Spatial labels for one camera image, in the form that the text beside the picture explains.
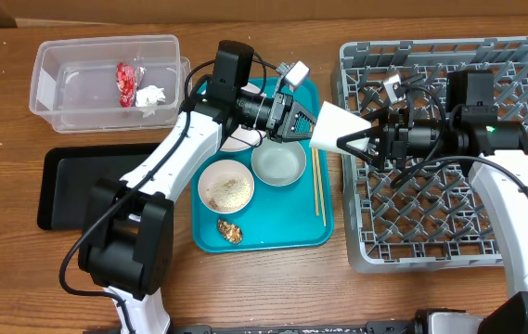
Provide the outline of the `red snack wrapper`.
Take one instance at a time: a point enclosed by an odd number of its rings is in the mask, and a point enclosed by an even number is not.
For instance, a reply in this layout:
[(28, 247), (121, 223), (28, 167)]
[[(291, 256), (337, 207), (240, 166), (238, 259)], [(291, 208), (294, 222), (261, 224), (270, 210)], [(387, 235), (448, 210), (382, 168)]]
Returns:
[(116, 66), (116, 84), (120, 91), (120, 105), (123, 108), (132, 107), (135, 103), (135, 94), (145, 73), (142, 66), (134, 67), (124, 62)]

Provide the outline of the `white tissue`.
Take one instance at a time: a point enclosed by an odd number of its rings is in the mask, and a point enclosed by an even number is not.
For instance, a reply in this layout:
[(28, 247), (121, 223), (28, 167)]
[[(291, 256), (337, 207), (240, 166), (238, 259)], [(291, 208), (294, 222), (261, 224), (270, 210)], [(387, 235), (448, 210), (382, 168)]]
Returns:
[(166, 102), (166, 96), (164, 89), (159, 88), (156, 85), (149, 85), (136, 91), (135, 94), (135, 106), (140, 109), (143, 113), (143, 117), (155, 113), (158, 106), (164, 105)]

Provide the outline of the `pink bowl with rice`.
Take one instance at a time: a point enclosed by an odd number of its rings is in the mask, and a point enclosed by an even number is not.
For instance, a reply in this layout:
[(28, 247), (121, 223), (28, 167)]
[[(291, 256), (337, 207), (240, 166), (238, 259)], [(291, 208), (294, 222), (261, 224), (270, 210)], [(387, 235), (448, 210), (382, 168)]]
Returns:
[(254, 194), (250, 170), (242, 163), (220, 160), (207, 166), (198, 180), (198, 195), (211, 211), (230, 214), (244, 209)]

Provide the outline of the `grey-green bowl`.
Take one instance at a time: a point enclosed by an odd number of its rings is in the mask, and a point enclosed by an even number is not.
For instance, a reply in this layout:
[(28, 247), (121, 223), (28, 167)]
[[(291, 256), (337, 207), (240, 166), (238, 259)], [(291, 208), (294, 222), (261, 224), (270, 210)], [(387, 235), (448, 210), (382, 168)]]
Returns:
[(306, 154), (299, 142), (277, 143), (265, 139), (251, 154), (252, 170), (270, 186), (295, 183), (303, 175), (306, 164)]

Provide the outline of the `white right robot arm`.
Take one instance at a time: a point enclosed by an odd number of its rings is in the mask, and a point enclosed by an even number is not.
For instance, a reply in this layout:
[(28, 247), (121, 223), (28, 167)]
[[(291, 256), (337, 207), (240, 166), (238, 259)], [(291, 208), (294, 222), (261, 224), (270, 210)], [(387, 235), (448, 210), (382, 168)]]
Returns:
[(337, 140), (338, 149), (383, 169), (393, 161), (400, 186), (420, 169), (459, 163), (487, 211), (505, 269), (509, 298), (486, 317), (450, 309), (417, 313), (414, 333), (528, 333), (528, 134), (501, 121), (489, 70), (450, 72), (439, 120), (414, 121), (386, 108), (366, 116), (368, 128)]

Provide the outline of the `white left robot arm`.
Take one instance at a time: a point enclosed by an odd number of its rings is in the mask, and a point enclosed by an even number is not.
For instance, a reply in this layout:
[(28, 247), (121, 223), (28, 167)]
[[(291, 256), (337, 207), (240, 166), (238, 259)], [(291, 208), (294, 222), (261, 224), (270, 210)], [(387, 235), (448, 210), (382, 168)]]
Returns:
[(61, 287), (72, 258), (111, 299), (122, 333), (168, 333), (171, 318), (160, 288), (173, 254), (174, 205), (198, 168), (239, 128), (259, 130), (278, 143), (308, 139), (316, 116), (295, 101), (309, 76), (301, 61), (274, 70), (269, 97), (244, 91), (252, 63), (268, 69), (254, 49), (236, 41), (219, 43), (212, 73), (184, 87), (185, 98), (172, 131), (155, 150), (119, 180), (100, 179), (92, 187), (83, 232), (59, 269)]

